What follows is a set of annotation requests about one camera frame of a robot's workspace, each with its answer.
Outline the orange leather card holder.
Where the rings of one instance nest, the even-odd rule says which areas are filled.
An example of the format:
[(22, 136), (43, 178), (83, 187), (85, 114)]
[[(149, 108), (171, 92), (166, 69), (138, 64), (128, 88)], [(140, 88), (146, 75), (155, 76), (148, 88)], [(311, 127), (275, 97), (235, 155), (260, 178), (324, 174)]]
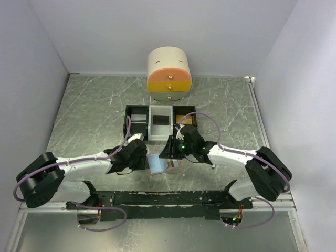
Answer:
[(159, 158), (159, 154), (150, 154), (146, 158), (147, 158), (148, 165), (149, 165), (149, 175), (150, 176), (159, 175), (159, 174), (174, 170), (174, 169), (167, 168), (168, 159)]

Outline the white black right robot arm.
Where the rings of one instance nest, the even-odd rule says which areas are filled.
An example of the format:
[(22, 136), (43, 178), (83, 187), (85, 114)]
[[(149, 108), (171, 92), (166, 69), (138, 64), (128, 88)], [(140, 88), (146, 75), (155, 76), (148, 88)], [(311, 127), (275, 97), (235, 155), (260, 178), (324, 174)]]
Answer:
[(233, 209), (242, 200), (255, 196), (273, 202), (289, 190), (292, 173), (268, 147), (254, 151), (220, 147), (216, 142), (204, 140), (197, 127), (186, 125), (176, 135), (169, 135), (159, 157), (182, 160), (190, 155), (200, 163), (224, 165), (247, 172), (247, 178), (232, 181), (225, 188), (223, 204), (227, 208)]

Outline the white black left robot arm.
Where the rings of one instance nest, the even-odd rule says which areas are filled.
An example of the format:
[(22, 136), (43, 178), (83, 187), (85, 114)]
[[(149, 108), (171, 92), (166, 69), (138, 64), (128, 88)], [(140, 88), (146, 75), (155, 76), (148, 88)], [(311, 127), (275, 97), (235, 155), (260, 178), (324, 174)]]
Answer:
[(85, 178), (93, 175), (124, 174), (148, 169), (147, 146), (133, 139), (123, 147), (116, 146), (94, 155), (64, 158), (52, 152), (41, 154), (20, 172), (16, 181), (28, 208), (38, 208), (48, 202), (78, 202), (93, 209), (98, 196), (93, 184)]

